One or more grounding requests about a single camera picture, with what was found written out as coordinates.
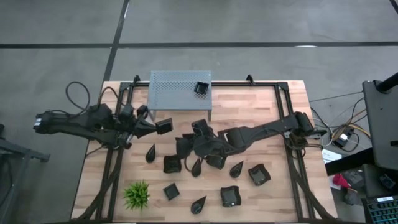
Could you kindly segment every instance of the wooden table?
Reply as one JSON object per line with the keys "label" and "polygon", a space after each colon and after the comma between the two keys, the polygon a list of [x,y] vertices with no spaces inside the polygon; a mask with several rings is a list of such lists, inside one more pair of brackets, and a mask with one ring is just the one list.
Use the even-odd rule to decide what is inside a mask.
{"label": "wooden table", "polygon": [[[306,112],[312,120],[304,82],[288,81],[288,83],[294,111]],[[111,86],[117,91],[119,84],[120,82],[105,82],[103,87]],[[147,96],[148,88],[135,88],[133,107],[138,108],[146,104]],[[279,119],[273,88],[214,87],[212,97],[213,115],[210,126],[215,133],[235,126],[253,127]],[[105,93],[103,102],[112,109],[116,106],[116,98],[111,92]],[[280,136],[255,142],[244,153],[229,156],[223,170],[210,167],[204,162],[201,175],[197,178],[192,177],[184,167],[179,174],[165,174],[163,157],[176,153],[174,137],[191,133],[191,122],[207,118],[207,115],[206,111],[157,113],[157,121],[169,117],[173,119],[174,126],[171,133],[150,134],[140,139],[134,137],[132,148],[124,151],[114,222],[296,221],[286,153]],[[156,146],[156,160],[148,164],[145,161],[145,154],[153,144]],[[90,142],[88,152],[99,146],[97,142]],[[328,212],[337,217],[321,152],[318,148],[306,148],[306,150],[304,160],[310,188]],[[99,192],[105,157],[104,149],[93,153],[85,160],[72,218],[82,214]],[[189,167],[196,158],[194,153],[191,153],[187,162]],[[232,179],[229,170],[240,161],[244,161],[242,174],[237,179]],[[262,186],[255,187],[247,170],[260,163],[265,165],[272,179]],[[126,210],[123,199],[124,189],[140,180],[149,183],[149,207],[141,212]],[[171,183],[177,185],[180,195],[168,201],[163,188]],[[242,205],[224,208],[221,206],[220,188],[231,185],[239,186]],[[191,204],[204,196],[207,196],[204,209],[200,214],[193,215],[190,212]],[[300,198],[303,209],[306,210],[302,192]],[[107,201],[104,203],[104,213],[106,211],[108,211]]]}

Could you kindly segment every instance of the metal frame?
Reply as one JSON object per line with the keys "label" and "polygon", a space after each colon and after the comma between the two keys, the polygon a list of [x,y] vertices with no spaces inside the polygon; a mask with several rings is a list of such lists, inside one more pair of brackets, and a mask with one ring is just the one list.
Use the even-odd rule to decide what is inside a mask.
{"label": "metal frame", "polygon": [[[280,118],[285,117],[285,112],[284,112],[283,104],[282,104],[282,97],[280,95],[281,91],[283,91],[285,94],[288,114],[293,114],[293,106],[292,106],[292,101],[290,99],[289,86],[288,86],[287,82],[255,82],[253,80],[252,76],[248,75],[248,77],[246,78],[246,81],[212,82],[211,85],[213,87],[224,87],[224,86],[225,87],[227,87],[227,86],[228,87],[231,87],[231,86],[235,86],[235,87],[248,87],[248,86],[272,87],[275,90],[275,98],[276,98],[276,102],[277,102],[279,117]],[[121,100],[123,99],[123,94],[126,89],[129,90],[127,103],[131,103],[134,87],[149,87],[149,82],[139,82],[139,77],[136,77],[132,83],[122,82],[120,84],[119,100],[118,100],[118,104],[116,106],[116,114],[118,114],[120,112]],[[113,221],[114,206],[116,203],[116,193],[118,190],[119,174],[120,174],[120,170],[121,170],[121,162],[122,162],[122,158],[123,158],[123,150],[124,149],[120,148],[117,150],[118,150],[118,154],[117,154],[117,158],[116,158],[116,163],[114,165],[114,169],[113,169],[112,173],[110,173],[111,160],[112,160],[114,149],[108,149],[108,153],[107,153],[106,161],[105,161],[104,172],[103,172],[103,180],[101,183],[101,190],[98,193],[98,195],[95,197],[95,199],[93,200],[91,205],[86,209],[86,211],[83,213],[83,215],[81,215],[77,219],[70,220],[67,223],[81,223],[81,222],[84,222],[84,223],[111,223]],[[299,167],[299,171],[297,171],[295,168],[293,157],[291,156],[291,150],[286,146],[286,144],[285,144],[285,151],[286,151],[286,157],[287,157],[287,165],[289,167],[290,183],[292,185],[297,220],[299,222],[307,222],[308,220],[317,220],[315,218],[314,206],[312,205],[311,200],[310,200],[311,197],[315,198],[315,196],[313,196],[313,195],[308,196],[305,194],[309,218],[305,218],[303,216],[303,208],[302,208],[302,204],[300,201],[300,194],[299,194],[299,188],[298,188],[298,185],[300,185],[300,184],[299,184],[299,181],[297,180],[297,178],[301,179],[300,180],[301,185],[305,184],[307,186],[306,190],[303,189],[304,192],[305,193],[308,192],[309,191],[308,178],[307,178],[307,172],[305,170],[303,155],[300,151],[297,152],[297,161],[298,161],[298,167]],[[111,188],[111,197],[110,197],[110,201],[109,201],[108,216],[104,218],[102,216],[103,202],[104,202],[106,192],[109,190],[111,185],[112,185],[112,188]],[[95,210],[96,210],[95,217],[94,217],[94,219],[90,220],[90,218],[94,214]]]}
{"label": "metal frame", "polygon": [[12,159],[21,159],[22,160],[22,162],[19,165],[18,170],[16,172],[16,176],[14,178],[12,178],[14,181],[12,181],[12,183],[10,183],[12,185],[10,186],[10,190],[7,193],[4,204],[2,205],[2,207],[0,207],[0,223],[9,223],[10,215],[11,215],[12,209],[14,208],[17,193],[18,193],[19,189],[21,188],[21,185],[24,180],[24,176],[25,176],[25,173],[28,168],[28,164],[29,164],[30,160],[35,158],[35,159],[38,159],[40,162],[48,162],[50,155],[42,154],[35,150],[31,150],[31,149],[19,146],[17,144],[13,144],[3,138],[0,138],[0,151],[5,151],[4,153],[0,154],[2,161],[5,161],[6,159],[10,159],[10,157],[12,157]]}

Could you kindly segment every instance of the small black box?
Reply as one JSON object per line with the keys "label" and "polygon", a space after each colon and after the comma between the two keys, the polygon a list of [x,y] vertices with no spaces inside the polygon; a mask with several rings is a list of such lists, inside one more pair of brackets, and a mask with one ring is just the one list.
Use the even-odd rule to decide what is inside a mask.
{"label": "small black box", "polygon": [[206,94],[207,89],[209,89],[209,83],[197,82],[195,93]]}
{"label": "small black box", "polygon": [[164,134],[173,131],[173,121],[171,118],[156,122],[155,125],[157,134]]}
{"label": "small black box", "polygon": [[166,194],[168,200],[172,200],[173,198],[180,195],[180,192],[178,191],[178,188],[175,185],[175,183],[172,183],[169,186],[163,188],[163,191]]}

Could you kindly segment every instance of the black cable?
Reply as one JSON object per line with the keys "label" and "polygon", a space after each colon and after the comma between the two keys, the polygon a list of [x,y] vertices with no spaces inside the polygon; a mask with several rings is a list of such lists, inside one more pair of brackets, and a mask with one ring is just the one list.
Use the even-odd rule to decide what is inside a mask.
{"label": "black cable", "polygon": [[[86,90],[88,100],[87,100],[87,104],[86,104],[85,107],[82,107],[82,106],[78,105],[77,103],[75,103],[75,102],[70,98],[70,96],[69,96],[69,87],[70,87],[72,84],[79,84],[79,85],[81,85],[81,86]],[[66,94],[66,96],[67,96],[69,102],[71,102],[71,103],[72,103],[74,106],[76,106],[77,108],[81,109],[81,111],[80,111],[79,113],[77,113],[77,114],[74,114],[73,116],[71,116],[70,113],[68,113],[68,112],[66,112],[66,111],[63,111],[63,110],[51,110],[51,112],[61,112],[61,113],[64,113],[64,114],[66,114],[66,115],[68,115],[68,116],[71,116],[71,117],[68,118],[68,119],[71,119],[71,118],[74,118],[74,117],[76,117],[76,116],[79,116],[79,115],[81,115],[82,113],[84,113],[84,112],[87,111],[88,107],[90,106],[90,98],[91,98],[91,96],[90,96],[90,91],[88,91],[87,87],[86,87],[84,84],[82,84],[81,82],[78,82],[78,81],[70,82],[70,83],[67,85],[67,87],[65,88],[65,94]]]}
{"label": "black cable", "polygon": [[354,112],[355,112],[355,107],[356,107],[356,105],[357,105],[360,101],[362,101],[363,99],[364,99],[364,97],[362,97],[361,99],[359,99],[359,100],[354,104],[354,108],[353,108],[353,112],[352,112],[352,114],[351,114],[351,118],[349,119],[349,121],[348,121],[347,123],[350,123],[350,122],[353,121]]}
{"label": "black cable", "polygon": [[188,157],[186,157],[185,159],[184,159],[184,166],[185,166],[185,169],[188,171],[188,172],[191,172],[191,170],[188,168],[188,166],[187,166],[187,158]]}
{"label": "black cable", "polygon": [[316,102],[316,101],[321,101],[321,100],[334,99],[334,98],[342,97],[342,96],[350,96],[350,95],[358,94],[358,93],[362,93],[362,92],[363,92],[363,91],[358,91],[358,92],[355,92],[355,93],[347,93],[347,94],[343,94],[343,95],[332,96],[332,97],[326,97],[326,98],[321,98],[321,99],[317,99],[317,100],[310,100],[310,103],[311,103],[311,102]]}
{"label": "black cable", "polygon": [[[86,104],[85,107],[79,106],[77,103],[75,103],[75,102],[70,98],[70,96],[69,96],[69,87],[70,87],[72,84],[79,84],[79,85],[81,85],[81,86],[86,90],[88,100],[87,100],[87,104]],[[70,82],[70,83],[67,85],[67,87],[65,88],[65,94],[67,95],[68,100],[69,100],[73,105],[75,105],[77,108],[81,109],[81,112],[78,113],[78,114],[82,114],[83,112],[87,111],[88,107],[90,106],[90,99],[91,99],[91,96],[90,96],[90,92],[88,91],[87,87],[86,87],[84,84],[82,84],[81,82],[78,82],[78,81]]]}
{"label": "black cable", "polygon": [[351,124],[357,125],[356,123],[357,123],[358,121],[361,121],[362,119],[364,119],[366,116],[367,116],[367,114],[364,115],[362,118],[357,119],[356,121],[353,121],[353,122],[350,122],[350,123],[345,123],[345,124],[342,124],[342,125],[340,125],[340,126],[329,126],[329,128],[342,128],[342,127],[347,127],[347,126],[349,126],[349,125],[351,125]]}
{"label": "black cable", "polygon": [[120,101],[121,99],[119,99],[119,95],[116,93],[116,91],[114,90],[114,88],[112,88],[112,87],[110,87],[110,86],[107,86],[107,87],[105,87],[105,88],[102,90],[101,94],[100,94],[99,97],[98,97],[98,104],[101,103],[102,97],[104,96],[104,93],[105,93],[106,90],[111,90],[111,91],[113,92],[113,94],[115,95],[116,99],[118,99],[118,101],[117,101],[117,104],[118,104],[119,101]]}
{"label": "black cable", "polygon": [[319,120],[324,125],[323,128],[326,128],[326,132],[329,134],[329,138],[331,139],[332,131],[331,131],[330,127],[322,120],[321,116],[319,116],[318,112],[314,108],[311,107],[311,110],[318,116]]}
{"label": "black cable", "polygon": [[359,119],[357,119],[356,121],[351,122],[350,124],[355,124],[355,123],[357,123],[358,121],[361,121],[362,119],[364,119],[366,116],[367,116],[367,114],[364,115],[362,118],[359,118]]}
{"label": "black cable", "polygon": [[91,153],[94,153],[94,152],[96,152],[96,151],[98,151],[98,150],[100,150],[100,149],[102,149],[102,148],[104,148],[104,146],[101,146],[101,147],[99,147],[99,148],[97,148],[97,149],[92,150],[91,152],[89,152],[89,153],[86,154],[85,158],[87,158],[88,155],[90,155]]}
{"label": "black cable", "polygon": [[5,194],[4,198],[0,202],[0,208],[2,207],[2,205],[4,204],[6,199],[8,198],[8,195],[10,194],[11,189],[12,189],[12,187],[14,185],[14,183],[12,181],[11,163],[10,163],[9,159],[6,159],[6,164],[8,166],[8,174],[9,174],[9,178],[10,178],[10,187],[8,188],[7,193]]}

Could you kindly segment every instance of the potted plant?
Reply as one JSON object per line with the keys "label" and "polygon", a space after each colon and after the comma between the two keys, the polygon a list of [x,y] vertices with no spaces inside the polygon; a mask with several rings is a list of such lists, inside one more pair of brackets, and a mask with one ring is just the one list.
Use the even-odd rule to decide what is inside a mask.
{"label": "potted plant", "polygon": [[126,199],[127,209],[138,209],[141,210],[148,207],[148,186],[149,184],[142,182],[136,182],[131,184],[130,187],[124,189],[124,198]]}

